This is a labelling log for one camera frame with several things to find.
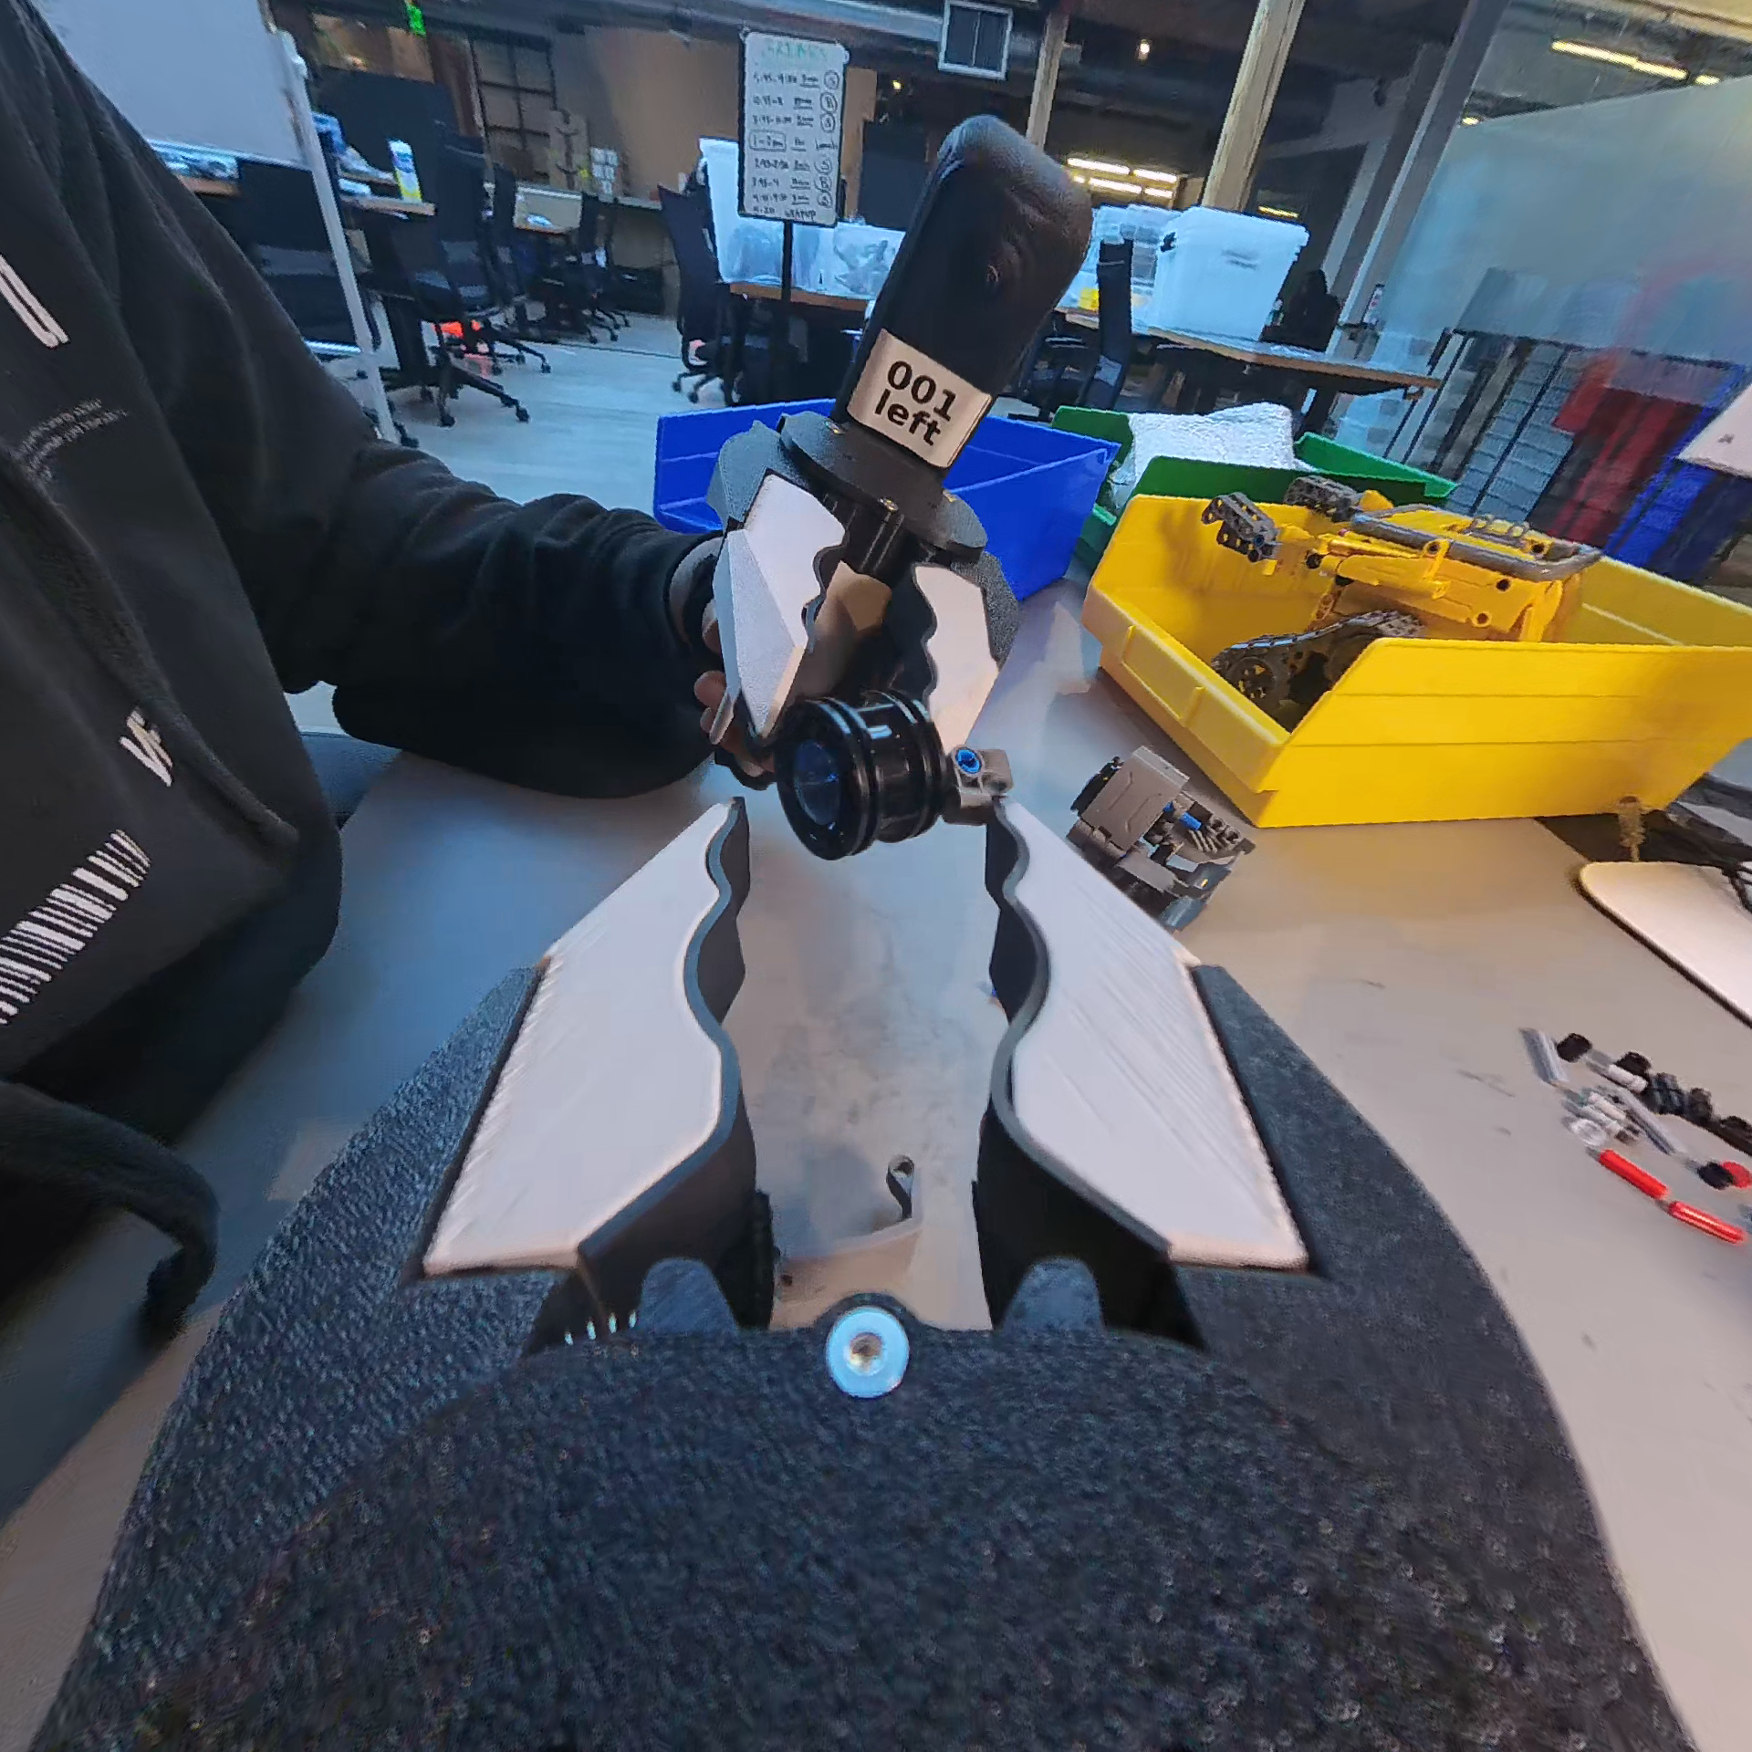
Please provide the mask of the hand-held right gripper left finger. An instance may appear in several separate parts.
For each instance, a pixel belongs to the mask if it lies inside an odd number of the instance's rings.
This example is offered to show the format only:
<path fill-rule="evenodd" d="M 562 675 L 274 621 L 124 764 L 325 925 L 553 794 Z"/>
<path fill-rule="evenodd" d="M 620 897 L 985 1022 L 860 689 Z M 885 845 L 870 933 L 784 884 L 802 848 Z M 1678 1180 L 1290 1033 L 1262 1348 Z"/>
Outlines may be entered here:
<path fill-rule="evenodd" d="M 546 951 L 423 1244 L 423 1277 L 559 1271 L 629 1325 L 645 1271 L 696 1259 L 738 1325 L 775 1304 L 723 1019 L 751 891 L 741 802 L 717 802 Z"/>

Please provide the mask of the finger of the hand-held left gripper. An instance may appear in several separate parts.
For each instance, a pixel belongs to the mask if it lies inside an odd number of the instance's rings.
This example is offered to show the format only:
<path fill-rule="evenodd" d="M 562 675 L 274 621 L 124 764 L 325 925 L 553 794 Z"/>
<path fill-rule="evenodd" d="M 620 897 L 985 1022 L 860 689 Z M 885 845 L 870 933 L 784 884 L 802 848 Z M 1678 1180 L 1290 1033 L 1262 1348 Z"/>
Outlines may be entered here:
<path fill-rule="evenodd" d="M 997 666 L 978 581 L 918 563 L 902 584 L 902 690 L 922 705 L 943 754 L 969 744 Z"/>
<path fill-rule="evenodd" d="M 842 520 L 796 480 L 766 471 L 748 516 L 723 534 L 711 574 L 723 693 L 717 754 L 775 741 L 799 703 L 821 699 L 846 671 L 842 633 L 815 629 L 842 553 Z"/>

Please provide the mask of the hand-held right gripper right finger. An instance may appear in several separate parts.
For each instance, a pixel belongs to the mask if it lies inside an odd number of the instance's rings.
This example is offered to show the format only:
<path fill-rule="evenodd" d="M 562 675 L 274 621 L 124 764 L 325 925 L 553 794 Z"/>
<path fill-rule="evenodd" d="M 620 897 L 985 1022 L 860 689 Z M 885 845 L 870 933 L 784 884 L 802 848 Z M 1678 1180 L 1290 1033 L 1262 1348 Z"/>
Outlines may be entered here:
<path fill-rule="evenodd" d="M 1004 1013 L 972 1182 L 995 1325 L 1079 1262 L 1107 1325 L 1189 1325 L 1186 1270 L 1304 1274 L 1299 1234 L 1195 958 L 1031 809 L 984 829 Z"/>

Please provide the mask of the black round toy lens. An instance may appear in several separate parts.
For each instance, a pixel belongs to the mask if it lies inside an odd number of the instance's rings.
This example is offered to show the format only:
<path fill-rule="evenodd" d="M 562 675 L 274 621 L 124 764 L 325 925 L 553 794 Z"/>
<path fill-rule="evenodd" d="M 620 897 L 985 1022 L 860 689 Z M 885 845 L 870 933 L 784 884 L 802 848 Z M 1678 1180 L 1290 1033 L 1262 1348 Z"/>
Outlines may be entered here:
<path fill-rule="evenodd" d="M 937 821 L 985 821 L 1016 781 L 1004 750 L 952 741 L 922 699 L 896 690 L 796 703 L 771 767 L 793 835 L 821 860 L 905 843 Z"/>

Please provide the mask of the grey curved brick panel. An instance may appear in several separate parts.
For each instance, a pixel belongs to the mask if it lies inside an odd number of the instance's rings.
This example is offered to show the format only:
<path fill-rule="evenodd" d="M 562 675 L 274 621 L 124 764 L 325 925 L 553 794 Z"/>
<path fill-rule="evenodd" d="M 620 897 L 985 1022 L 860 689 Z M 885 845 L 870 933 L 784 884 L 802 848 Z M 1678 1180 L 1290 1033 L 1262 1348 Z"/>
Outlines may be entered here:
<path fill-rule="evenodd" d="M 824 1243 L 815 1252 L 776 1252 L 771 1325 L 793 1328 L 814 1323 L 824 1307 L 854 1295 L 890 1295 L 909 1271 L 922 1235 L 922 1191 L 915 1158 L 893 1156 L 885 1171 L 893 1200 L 893 1222 Z"/>

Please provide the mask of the person's left hand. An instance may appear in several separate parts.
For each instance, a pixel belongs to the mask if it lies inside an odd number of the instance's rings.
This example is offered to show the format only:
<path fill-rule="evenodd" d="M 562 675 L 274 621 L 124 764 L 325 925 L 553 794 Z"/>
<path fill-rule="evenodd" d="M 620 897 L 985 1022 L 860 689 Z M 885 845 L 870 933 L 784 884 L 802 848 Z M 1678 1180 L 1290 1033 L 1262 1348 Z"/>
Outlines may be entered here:
<path fill-rule="evenodd" d="M 738 726 L 733 689 L 720 666 L 709 666 L 695 678 L 695 699 L 700 703 L 700 729 L 711 744 L 711 759 L 748 790 L 768 790 L 775 781 L 771 759 Z"/>

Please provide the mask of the black office chair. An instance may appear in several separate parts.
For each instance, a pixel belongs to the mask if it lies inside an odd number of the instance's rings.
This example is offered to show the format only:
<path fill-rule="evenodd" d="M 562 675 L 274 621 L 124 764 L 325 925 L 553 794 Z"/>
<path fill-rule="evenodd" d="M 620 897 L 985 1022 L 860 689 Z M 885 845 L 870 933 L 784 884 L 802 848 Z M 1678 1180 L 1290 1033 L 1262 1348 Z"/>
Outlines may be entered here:
<path fill-rule="evenodd" d="M 1100 242 L 1095 326 L 1048 332 L 1037 353 L 1034 398 L 1051 417 L 1063 404 L 1113 410 L 1133 364 L 1133 242 Z"/>
<path fill-rule="evenodd" d="M 672 386 L 686 386 L 696 401 L 700 391 L 714 380 L 723 404 L 756 404 L 763 398 L 763 353 L 754 340 L 751 301 L 733 295 L 717 270 L 706 227 L 709 210 L 675 188 L 657 188 L 657 201 L 678 277 L 683 373 Z"/>
<path fill-rule="evenodd" d="M 496 352 L 534 353 L 504 326 L 493 267 L 483 248 L 483 157 L 440 140 L 420 172 L 432 210 L 411 218 L 392 234 L 403 270 L 403 306 L 420 331 L 423 344 L 420 398 L 435 404 L 440 426 L 453 426 L 453 401 L 465 386 L 490 397 L 529 423 L 529 410 L 499 383 Z"/>

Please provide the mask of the blue plastic storage bin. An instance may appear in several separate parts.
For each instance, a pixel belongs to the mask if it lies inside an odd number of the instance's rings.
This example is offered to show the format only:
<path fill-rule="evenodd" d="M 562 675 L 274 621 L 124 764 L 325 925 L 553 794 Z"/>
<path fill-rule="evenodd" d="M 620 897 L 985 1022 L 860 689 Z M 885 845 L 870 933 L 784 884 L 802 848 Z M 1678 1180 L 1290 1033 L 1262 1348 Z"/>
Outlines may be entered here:
<path fill-rule="evenodd" d="M 672 410 L 651 440 L 651 517 L 672 534 L 720 534 L 709 480 L 726 440 L 787 414 L 824 414 L 829 398 Z M 992 414 L 948 474 L 981 517 L 1019 601 L 1058 584 L 1094 513 L 1118 443 Z"/>

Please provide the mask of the clear plastic storage box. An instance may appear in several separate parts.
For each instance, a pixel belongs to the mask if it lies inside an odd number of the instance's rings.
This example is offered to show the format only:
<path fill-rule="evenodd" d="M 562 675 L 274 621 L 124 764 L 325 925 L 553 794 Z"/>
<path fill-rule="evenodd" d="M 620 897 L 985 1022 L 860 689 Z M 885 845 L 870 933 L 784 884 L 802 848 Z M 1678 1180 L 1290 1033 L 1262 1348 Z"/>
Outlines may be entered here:
<path fill-rule="evenodd" d="M 700 169 L 709 188 L 711 248 L 720 279 L 781 285 L 784 224 L 738 213 L 735 142 L 703 137 Z M 863 221 L 839 221 L 832 230 L 796 227 L 793 289 L 866 304 L 888 279 L 902 234 L 902 230 L 882 230 Z"/>
<path fill-rule="evenodd" d="M 1299 224 L 1179 207 L 1168 213 L 1138 326 L 1258 343 L 1304 248 Z"/>

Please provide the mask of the small whiteboard sign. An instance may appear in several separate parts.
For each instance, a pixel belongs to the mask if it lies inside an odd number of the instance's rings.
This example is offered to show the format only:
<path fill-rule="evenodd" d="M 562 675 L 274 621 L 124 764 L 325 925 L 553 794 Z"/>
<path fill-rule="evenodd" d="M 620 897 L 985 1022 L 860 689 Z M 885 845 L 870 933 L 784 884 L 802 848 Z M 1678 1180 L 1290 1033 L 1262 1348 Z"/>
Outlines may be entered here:
<path fill-rule="evenodd" d="M 787 398 L 793 373 L 796 230 L 839 221 L 842 79 L 848 46 L 838 39 L 738 33 L 735 210 L 781 227 L 776 315 L 768 383 Z"/>

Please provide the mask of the white foam sheet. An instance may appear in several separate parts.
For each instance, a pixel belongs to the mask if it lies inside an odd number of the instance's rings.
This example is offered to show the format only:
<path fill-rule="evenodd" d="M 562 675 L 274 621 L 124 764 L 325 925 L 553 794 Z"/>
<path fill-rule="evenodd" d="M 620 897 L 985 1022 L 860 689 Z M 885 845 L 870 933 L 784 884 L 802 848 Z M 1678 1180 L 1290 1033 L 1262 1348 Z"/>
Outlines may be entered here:
<path fill-rule="evenodd" d="M 1302 474 L 1293 414 L 1277 401 L 1240 401 L 1209 414 L 1130 410 L 1130 471 L 1195 461 Z"/>

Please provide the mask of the wooden table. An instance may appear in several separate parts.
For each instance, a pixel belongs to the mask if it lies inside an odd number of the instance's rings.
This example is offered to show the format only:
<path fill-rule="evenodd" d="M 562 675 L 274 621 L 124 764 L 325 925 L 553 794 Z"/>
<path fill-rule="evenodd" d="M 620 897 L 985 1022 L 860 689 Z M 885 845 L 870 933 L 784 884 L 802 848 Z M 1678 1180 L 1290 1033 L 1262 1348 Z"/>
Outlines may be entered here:
<path fill-rule="evenodd" d="M 1133 331 L 1133 358 L 1146 373 L 1140 386 L 1146 407 L 1168 404 L 1171 410 L 1192 410 L 1209 383 L 1228 383 L 1241 368 L 1262 368 L 1307 392 L 1299 407 L 1304 426 L 1326 420 L 1337 398 L 1369 398 L 1383 392 L 1420 398 L 1441 391 L 1441 377 L 1429 373 L 1150 325 Z"/>

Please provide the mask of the green plastic storage bin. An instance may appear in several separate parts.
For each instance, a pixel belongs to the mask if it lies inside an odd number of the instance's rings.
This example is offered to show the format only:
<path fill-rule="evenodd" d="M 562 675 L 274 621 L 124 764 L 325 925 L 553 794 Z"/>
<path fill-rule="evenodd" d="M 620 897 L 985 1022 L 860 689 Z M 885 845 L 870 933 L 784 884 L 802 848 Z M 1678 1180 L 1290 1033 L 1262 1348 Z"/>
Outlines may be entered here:
<path fill-rule="evenodd" d="M 1448 499 L 1453 490 L 1453 481 L 1448 481 L 1444 475 L 1416 471 L 1408 465 L 1363 449 L 1353 449 L 1314 431 L 1296 434 L 1296 456 L 1304 465 L 1302 474 L 1159 458 L 1150 461 L 1146 471 L 1140 471 L 1140 475 L 1133 475 L 1127 410 L 1067 404 L 1051 417 L 1051 426 L 1113 443 L 1112 468 L 1106 471 L 1106 481 L 1095 493 L 1094 508 L 1083 517 L 1083 529 L 1074 544 L 1074 560 L 1082 563 L 1100 563 L 1124 508 L 1133 496 L 1140 493 L 1195 502 L 1206 502 L 1223 493 L 1241 493 L 1262 505 L 1280 502 L 1284 489 L 1302 475 L 1326 475 L 1346 484 L 1349 490 L 1377 493 L 1393 505 L 1435 505 Z"/>

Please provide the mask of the yellow plastic storage bin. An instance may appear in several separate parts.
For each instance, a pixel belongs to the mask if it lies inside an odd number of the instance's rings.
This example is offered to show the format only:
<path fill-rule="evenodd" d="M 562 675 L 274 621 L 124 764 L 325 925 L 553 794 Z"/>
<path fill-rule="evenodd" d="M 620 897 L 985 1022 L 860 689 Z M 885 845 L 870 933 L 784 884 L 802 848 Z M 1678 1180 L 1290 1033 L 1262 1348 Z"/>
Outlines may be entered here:
<path fill-rule="evenodd" d="M 1284 729 L 1209 657 L 1317 599 L 1307 568 L 1222 550 L 1198 499 L 1162 493 L 1130 499 L 1083 593 L 1106 675 L 1253 824 L 1661 806 L 1749 741 L 1749 607 L 1614 556 L 1560 639 L 1384 639 Z"/>

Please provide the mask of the yellow toy tracked robot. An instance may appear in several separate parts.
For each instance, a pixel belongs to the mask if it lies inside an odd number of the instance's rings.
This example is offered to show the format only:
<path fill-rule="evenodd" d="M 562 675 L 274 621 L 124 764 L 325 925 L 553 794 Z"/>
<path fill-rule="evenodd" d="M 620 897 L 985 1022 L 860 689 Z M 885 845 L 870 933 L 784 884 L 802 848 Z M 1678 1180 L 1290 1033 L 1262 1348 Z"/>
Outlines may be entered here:
<path fill-rule="evenodd" d="M 1322 581 L 1304 629 L 1240 639 L 1216 675 L 1284 729 L 1384 639 L 1547 644 L 1574 616 L 1603 550 L 1495 516 L 1384 502 L 1334 475 L 1302 474 L 1284 516 L 1244 493 L 1201 508 L 1216 544 L 1244 563 L 1296 563 Z"/>

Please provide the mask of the pile of small brick parts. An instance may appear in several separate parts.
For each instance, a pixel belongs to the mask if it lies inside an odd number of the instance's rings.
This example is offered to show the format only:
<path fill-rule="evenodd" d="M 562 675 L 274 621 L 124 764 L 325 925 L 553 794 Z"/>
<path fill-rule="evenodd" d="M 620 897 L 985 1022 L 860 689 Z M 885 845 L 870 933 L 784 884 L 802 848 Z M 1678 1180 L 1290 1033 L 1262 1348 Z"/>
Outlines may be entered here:
<path fill-rule="evenodd" d="M 1642 1051 L 1608 1054 L 1579 1031 L 1521 1027 L 1521 1049 L 1597 1168 L 1687 1231 L 1749 1249 L 1745 1115 Z"/>

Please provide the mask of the white flat pad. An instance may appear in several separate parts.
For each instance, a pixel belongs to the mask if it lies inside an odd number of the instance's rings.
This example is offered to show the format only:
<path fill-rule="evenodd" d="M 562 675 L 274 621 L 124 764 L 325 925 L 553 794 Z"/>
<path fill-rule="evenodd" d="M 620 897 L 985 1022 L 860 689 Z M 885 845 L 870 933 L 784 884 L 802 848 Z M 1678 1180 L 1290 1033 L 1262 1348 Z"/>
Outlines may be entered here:
<path fill-rule="evenodd" d="M 1675 860 L 1591 860 L 1582 897 L 1690 982 L 1749 1022 L 1749 872 Z"/>

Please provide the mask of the frosted glass partition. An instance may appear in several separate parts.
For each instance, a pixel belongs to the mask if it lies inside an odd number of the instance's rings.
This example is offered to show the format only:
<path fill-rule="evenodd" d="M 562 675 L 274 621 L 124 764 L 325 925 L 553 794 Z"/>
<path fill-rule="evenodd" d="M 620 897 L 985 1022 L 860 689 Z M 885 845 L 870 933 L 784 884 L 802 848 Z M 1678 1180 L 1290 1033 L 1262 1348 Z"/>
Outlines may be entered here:
<path fill-rule="evenodd" d="M 1456 128 L 1378 304 L 1444 331 L 1749 367 L 1749 76 Z"/>

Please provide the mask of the large whiteboard on stand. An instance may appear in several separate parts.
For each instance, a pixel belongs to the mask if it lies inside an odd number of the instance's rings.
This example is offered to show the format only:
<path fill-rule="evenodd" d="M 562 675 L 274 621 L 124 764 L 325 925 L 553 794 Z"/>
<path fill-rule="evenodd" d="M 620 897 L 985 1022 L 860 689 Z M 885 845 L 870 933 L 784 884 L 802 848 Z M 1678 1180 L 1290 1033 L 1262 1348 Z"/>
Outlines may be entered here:
<path fill-rule="evenodd" d="M 243 249 L 303 344 L 414 447 L 341 224 L 310 79 L 267 2 L 38 2 L 78 69 Z"/>

